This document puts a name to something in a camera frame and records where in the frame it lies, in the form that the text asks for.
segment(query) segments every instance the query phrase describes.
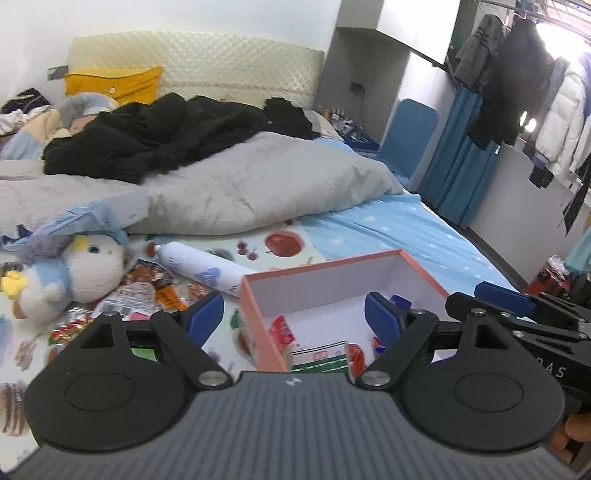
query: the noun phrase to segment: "metal screw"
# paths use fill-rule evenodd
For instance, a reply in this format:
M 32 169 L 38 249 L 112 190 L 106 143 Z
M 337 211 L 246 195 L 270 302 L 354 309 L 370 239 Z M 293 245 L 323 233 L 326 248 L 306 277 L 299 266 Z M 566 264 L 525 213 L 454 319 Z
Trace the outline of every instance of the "metal screw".
M 226 383 L 227 379 L 226 374 L 218 370 L 209 370 L 199 375 L 199 383 L 207 387 L 219 387 Z
M 361 375 L 361 381 L 371 387 L 383 387 L 390 383 L 391 377 L 386 372 L 379 370 L 370 370 Z

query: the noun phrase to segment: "gray ribbed surface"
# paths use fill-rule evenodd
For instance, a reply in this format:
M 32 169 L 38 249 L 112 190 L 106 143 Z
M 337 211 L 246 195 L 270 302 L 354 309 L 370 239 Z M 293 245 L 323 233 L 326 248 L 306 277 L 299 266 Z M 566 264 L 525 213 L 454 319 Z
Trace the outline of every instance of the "gray ribbed surface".
M 111 455 L 43 447 L 15 480 L 568 480 L 542 448 L 491 458 L 458 453 L 417 432 L 383 393 L 343 374 L 245 373 L 200 394 L 160 438 Z

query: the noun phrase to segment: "blue chair back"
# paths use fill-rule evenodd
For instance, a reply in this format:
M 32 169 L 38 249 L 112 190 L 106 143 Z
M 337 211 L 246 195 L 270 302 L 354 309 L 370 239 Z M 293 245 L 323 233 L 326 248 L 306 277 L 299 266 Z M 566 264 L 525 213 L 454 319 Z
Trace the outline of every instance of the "blue chair back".
M 388 166 L 403 187 L 409 187 L 438 122 L 439 114 L 427 105 L 410 98 L 398 105 L 378 160 Z

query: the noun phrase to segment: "yellow pillow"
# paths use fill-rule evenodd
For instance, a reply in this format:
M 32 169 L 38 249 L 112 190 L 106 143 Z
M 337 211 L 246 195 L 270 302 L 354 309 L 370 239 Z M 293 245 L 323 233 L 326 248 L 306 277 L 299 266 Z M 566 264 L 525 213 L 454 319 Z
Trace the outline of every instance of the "yellow pillow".
M 162 67 L 150 69 L 86 68 L 65 75 L 66 95 L 96 92 L 109 96 L 119 105 L 156 100 Z

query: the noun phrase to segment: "light blue bed sheet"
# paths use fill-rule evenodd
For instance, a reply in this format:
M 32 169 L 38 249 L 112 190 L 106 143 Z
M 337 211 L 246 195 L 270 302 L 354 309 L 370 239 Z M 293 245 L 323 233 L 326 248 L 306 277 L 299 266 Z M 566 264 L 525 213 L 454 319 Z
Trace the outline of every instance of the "light blue bed sheet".
M 482 281 L 511 288 L 505 277 L 439 217 L 420 195 L 385 195 L 335 213 L 300 218 L 327 260 L 404 248 L 449 293 L 474 294 Z

